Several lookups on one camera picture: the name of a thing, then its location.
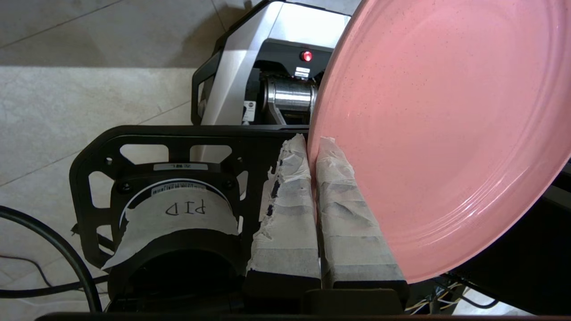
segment black mounting plate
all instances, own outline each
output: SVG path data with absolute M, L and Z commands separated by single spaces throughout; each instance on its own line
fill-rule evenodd
M 190 162 L 190 148 L 195 145 L 226 145 L 232 153 L 221 164 L 224 172 L 234 175 L 248 171 L 246 198 L 238 202 L 234 212 L 243 216 L 242 253 L 250 257 L 252 235 L 259 229 L 259 208 L 263 183 L 270 167 L 275 167 L 285 140 L 295 134 L 307 136 L 308 126 L 119 126 L 107 130 L 93 140 L 75 158 L 70 169 L 70 186 L 78 232 L 83 253 L 88 262 L 101 268 L 110 254 L 102 251 L 98 237 L 99 226 L 118 221 L 122 208 L 97 208 L 91 199 L 89 175 L 100 171 L 115 182 L 135 171 L 137 167 L 125 158 L 123 145 L 165 145 L 169 163 Z M 114 243 L 118 233 L 113 233 Z

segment white label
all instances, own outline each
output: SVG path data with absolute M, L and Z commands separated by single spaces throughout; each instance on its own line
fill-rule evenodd
M 205 190 L 206 189 L 206 187 L 204 187 L 203 185 L 200 185 L 200 184 L 194 184 L 194 183 L 189 183 L 189 182 L 177 182 L 177 183 L 164 184 L 164 185 L 155 187 L 154 189 L 151 190 L 151 196 L 158 194 L 158 193 L 161 193 L 161 192 L 174 190 L 177 188 L 191 188 L 191 189 L 195 189 L 195 190 Z
M 238 220 L 220 195 L 178 188 L 153 195 L 134 209 L 127 208 L 127 229 L 115 255 L 104 268 L 120 264 L 154 239 L 176 231 L 203 228 L 238 235 Z
M 311 69 L 309 69 L 309 68 L 303 68 L 303 67 L 296 67 L 296 69 L 295 69 L 295 71 L 299 71 L 300 73 L 306 73 L 306 74 L 309 74 L 310 70 Z
M 296 77 L 307 78 L 307 77 L 309 77 L 309 74 L 308 74 L 308 73 L 300 73 L 299 71 L 296 71 L 296 72 L 295 72 L 295 76 L 296 76 Z
M 254 116 L 256 115 L 256 102 L 254 101 L 244 101 L 244 107 L 246 112 L 244 112 L 243 122 L 253 122 Z
M 152 167 L 152 169 L 155 171 L 166 171 L 166 170 L 201 170 L 201 171 L 207 171 L 208 165 L 196 164 L 196 163 L 192 163 L 192 164 L 177 164 L 177 163 L 155 164 Z

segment metal roller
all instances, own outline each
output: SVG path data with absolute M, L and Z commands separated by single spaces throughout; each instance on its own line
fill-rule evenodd
M 267 78 L 263 110 L 276 124 L 286 125 L 283 114 L 309 115 L 313 113 L 317 86 L 311 81 L 288 78 Z

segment screw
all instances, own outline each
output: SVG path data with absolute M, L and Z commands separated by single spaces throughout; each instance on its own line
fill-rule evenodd
M 121 191 L 123 192 L 128 192 L 131 190 L 131 185 L 129 185 L 129 183 L 123 183 L 121 185 Z
M 234 182 L 231 180 L 225 181 L 224 188 L 226 188 L 227 190 L 231 190 L 232 188 L 234 188 Z

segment speckled ceramic plate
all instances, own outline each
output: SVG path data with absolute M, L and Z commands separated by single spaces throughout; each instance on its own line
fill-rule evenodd
M 364 0 L 310 133 L 334 137 L 409 282 L 491 244 L 571 154 L 571 2 Z

